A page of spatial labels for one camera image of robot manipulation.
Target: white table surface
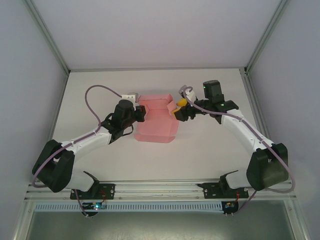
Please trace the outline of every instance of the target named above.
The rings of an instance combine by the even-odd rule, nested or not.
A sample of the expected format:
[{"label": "white table surface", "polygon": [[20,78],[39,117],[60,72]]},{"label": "white table surface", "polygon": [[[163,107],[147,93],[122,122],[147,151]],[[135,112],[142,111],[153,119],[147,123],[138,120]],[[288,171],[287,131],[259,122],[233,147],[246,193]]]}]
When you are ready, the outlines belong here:
[{"label": "white table surface", "polygon": [[[203,99],[202,83],[209,80],[219,80],[225,100],[233,100],[255,125],[238,69],[72,72],[53,138],[67,141],[97,127],[84,98],[92,85],[105,85],[120,94],[171,94],[178,101],[182,85],[192,86],[197,97]],[[93,88],[88,94],[89,104],[101,120],[114,111],[119,100],[103,88]],[[176,139],[171,143],[139,142],[132,134],[89,153],[74,168],[87,171],[100,181],[211,179],[246,169],[250,157],[214,118],[198,115],[179,123]]]}]

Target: pink cardboard box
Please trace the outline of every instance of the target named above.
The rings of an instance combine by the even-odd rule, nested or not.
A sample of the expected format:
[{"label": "pink cardboard box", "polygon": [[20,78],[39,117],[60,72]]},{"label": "pink cardboard box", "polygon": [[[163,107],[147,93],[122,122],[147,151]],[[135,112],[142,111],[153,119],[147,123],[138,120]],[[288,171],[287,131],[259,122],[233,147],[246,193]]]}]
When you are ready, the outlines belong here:
[{"label": "pink cardboard box", "polygon": [[142,95],[139,105],[145,107],[144,122],[138,122],[134,138],[140,142],[170,143],[176,137],[179,122],[172,115],[177,109],[170,94]]}]

